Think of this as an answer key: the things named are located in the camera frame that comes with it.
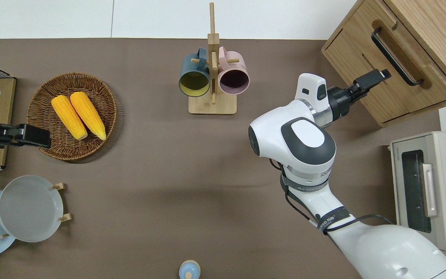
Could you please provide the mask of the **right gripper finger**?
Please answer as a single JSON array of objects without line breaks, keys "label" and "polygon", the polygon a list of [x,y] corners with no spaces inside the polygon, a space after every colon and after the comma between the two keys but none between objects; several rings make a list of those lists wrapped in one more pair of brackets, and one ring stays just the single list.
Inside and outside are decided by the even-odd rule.
[{"label": "right gripper finger", "polygon": [[391,78],[391,74],[387,69],[381,71],[373,69],[354,80],[354,92],[356,94],[367,93],[371,88],[388,78]]}]

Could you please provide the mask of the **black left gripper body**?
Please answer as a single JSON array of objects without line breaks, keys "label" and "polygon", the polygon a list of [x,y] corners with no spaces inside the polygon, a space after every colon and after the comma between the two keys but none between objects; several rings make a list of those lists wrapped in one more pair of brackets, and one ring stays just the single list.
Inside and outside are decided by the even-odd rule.
[{"label": "black left gripper body", "polygon": [[23,141],[26,124],[6,125],[0,124],[0,149],[6,146],[23,146],[26,143]]}]

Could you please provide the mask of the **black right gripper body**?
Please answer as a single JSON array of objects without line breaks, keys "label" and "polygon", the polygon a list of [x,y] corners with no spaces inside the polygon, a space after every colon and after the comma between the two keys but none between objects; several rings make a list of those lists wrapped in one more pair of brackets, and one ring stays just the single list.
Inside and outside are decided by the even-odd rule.
[{"label": "black right gripper body", "polygon": [[358,83],[349,85],[343,89],[340,87],[329,87],[327,89],[327,97],[332,112],[332,121],[346,116],[349,108],[357,100],[361,99],[363,89]]}]

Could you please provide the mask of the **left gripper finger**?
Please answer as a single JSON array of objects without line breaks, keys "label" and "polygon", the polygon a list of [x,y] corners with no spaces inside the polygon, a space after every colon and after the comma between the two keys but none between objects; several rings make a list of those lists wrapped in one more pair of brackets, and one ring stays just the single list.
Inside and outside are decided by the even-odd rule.
[{"label": "left gripper finger", "polygon": [[39,148],[51,148],[51,133],[39,127],[28,124],[22,126],[22,142]]}]

